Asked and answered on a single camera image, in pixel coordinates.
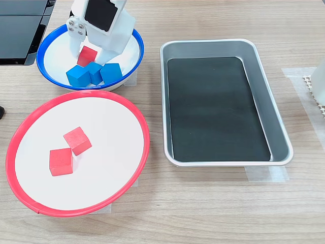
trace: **blue-rimmed bowl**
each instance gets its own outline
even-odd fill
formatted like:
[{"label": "blue-rimmed bowl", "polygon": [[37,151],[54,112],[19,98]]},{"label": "blue-rimmed bowl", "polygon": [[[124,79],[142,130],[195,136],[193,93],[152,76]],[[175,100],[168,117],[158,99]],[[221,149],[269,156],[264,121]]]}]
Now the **blue-rimmed bowl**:
[{"label": "blue-rimmed bowl", "polygon": [[130,38],[130,41],[123,54],[109,61],[109,63],[120,63],[123,74],[122,78],[109,84],[104,84],[102,82],[97,86],[71,86],[66,77],[66,72],[76,65],[77,60],[72,56],[69,50],[69,34],[67,26],[62,25],[50,33],[41,43],[36,61],[42,75],[58,86],[72,90],[113,90],[123,85],[132,77],[132,74],[134,74],[135,70],[140,65],[143,55],[143,40],[140,34],[134,29],[132,37]]}]

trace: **tape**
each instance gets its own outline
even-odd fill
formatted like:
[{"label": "tape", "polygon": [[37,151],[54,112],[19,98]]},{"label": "tape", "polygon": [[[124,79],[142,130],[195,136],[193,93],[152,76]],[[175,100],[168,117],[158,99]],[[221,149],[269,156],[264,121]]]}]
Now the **tape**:
[{"label": "tape", "polygon": [[138,70],[135,70],[129,77],[128,80],[123,84],[124,86],[136,86],[138,79]]},{"label": "tape", "polygon": [[294,88],[300,98],[300,101],[309,117],[311,124],[316,132],[316,135],[325,150],[325,120],[324,120],[324,107],[314,100],[309,88],[308,82],[305,82],[306,77],[312,75],[316,67],[310,68],[292,68],[282,69],[283,73],[289,78],[294,85]]},{"label": "tape", "polygon": [[[139,186],[139,180],[136,180],[136,182],[133,183],[132,187]],[[91,212],[90,215],[98,215],[98,214],[110,214],[112,212],[112,205],[107,205],[106,207],[103,207],[100,210],[97,210],[95,212]]]},{"label": "tape", "polygon": [[289,180],[285,166],[246,166],[245,171],[250,182],[286,182]]}]

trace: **blue rim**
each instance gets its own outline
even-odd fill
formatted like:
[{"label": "blue rim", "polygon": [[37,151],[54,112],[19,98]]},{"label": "blue rim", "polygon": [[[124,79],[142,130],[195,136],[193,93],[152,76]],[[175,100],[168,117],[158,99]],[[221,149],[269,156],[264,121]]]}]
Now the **blue rim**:
[{"label": "blue rim", "polygon": [[70,86],[70,85],[64,85],[61,84],[59,82],[57,82],[56,80],[54,80],[46,71],[45,67],[44,67],[44,55],[45,52],[47,50],[47,48],[51,45],[51,43],[60,35],[62,35],[63,33],[67,32],[67,26],[64,24],[62,26],[60,26],[59,28],[57,28],[55,31],[53,31],[52,33],[50,33],[45,39],[44,41],[41,43],[39,50],[37,52],[37,56],[36,56],[36,62],[37,62],[37,66],[39,67],[40,72],[42,73],[42,75],[48,79],[49,81],[51,81],[53,84],[56,84],[58,86],[67,88],[67,89],[73,89],[73,90],[87,90],[87,89],[103,89],[103,88],[108,88],[110,86],[116,85],[117,83],[121,82],[122,80],[126,79],[128,76],[130,76],[130,74],[132,74],[140,65],[142,58],[143,58],[143,54],[144,54],[144,44],[143,44],[143,40],[140,36],[140,34],[134,29],[132,35],[135,37],[135,39],[137,40],[138,44],[139,44],[139,48],[140,48],[140,56],[138,59],[137,64],[133,67],[133,69],[131,69],[130,72],[128,72],[126,75],[124,75],[122,78],[114,81],[113,83],[110,83],[108,85],[97,85],[97,86],[90,86],[90,87],[74,87],[74,86]]}]

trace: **red rim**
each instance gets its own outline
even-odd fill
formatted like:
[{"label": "red rim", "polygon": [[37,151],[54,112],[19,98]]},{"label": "red rim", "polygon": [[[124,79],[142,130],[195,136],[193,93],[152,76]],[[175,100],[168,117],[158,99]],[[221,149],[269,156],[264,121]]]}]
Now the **red rim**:
[{"label": "red rim", "polygon": [[[131,177],[131,179],[122,187],[117,193],[115,193],[110,198],[106,199],[105,201],[102,201],[96,205],[77,209],[77,210],[59,210],[59,209],[53,209],[46,207],[36,201],[34,201],[32,198],[30,198],[27,193],[22,189],[20,186],[16,170],[15,170],[15,162],[16,162],[16,154],[18,151],[19,144],[23,138],[23,136],[26,134],[28,129],[32,126],[32,124],[41,117],[45,112],[50,110],[51,108],[57,106],[58,104],[61,104],[63,102],[76,99],[76,98],[85,98],[85,97],[97,97],[97,98],[106,98],[113,100],[115,102],[118,102],[128,108],[138,119],[141,129],[143,132],[143,138],[144,138],[144,147],[143,147],[143,153],[141,157],[140,164],[138,168],[136,169],[135,173]],[[54,217],[74,217],[74,216],[80,216],[85,215],[90,212],[97,211],[112,202],[114,202],[116,199],[118,199],[120,196],[122,196],[137,180],[139,175],[141,174],[141,171],[143,170],[146,161],[149,156],[149,147],[150,147],[150,135],[149,135],[149,128],[146,123],[146,120],[140,110],[129,100],[127,100],[124,97],[121,97],[117,94],[110,93],[108,91],[100,91],[100,90],[82,90],[82,91],[75,91],[73,93],[68,93],[62,96],[59,96],[57,98],[52,99],[51,101],[45,103],[38,109],[36,109],[33,113],[31,113],[24,121],[23,123],[18,127],[17,131],[15,132],[13,138],[10,141],[7,156],[6,156],[6,174],[8,183],[11,187],[11,190],[16,195],[16,197],[27,207],[29,207],[31,210],[35,211],[38,214],[44,214]]]}]

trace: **black mat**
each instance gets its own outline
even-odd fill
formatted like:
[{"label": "black mat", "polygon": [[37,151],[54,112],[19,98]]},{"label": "black mat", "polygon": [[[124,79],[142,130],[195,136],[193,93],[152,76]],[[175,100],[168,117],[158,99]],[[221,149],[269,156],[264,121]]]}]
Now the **black mat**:
[{"label": "black mat", "polygon": [[171,59],[167,66],[176,160],[269,161],[238,58]]}]

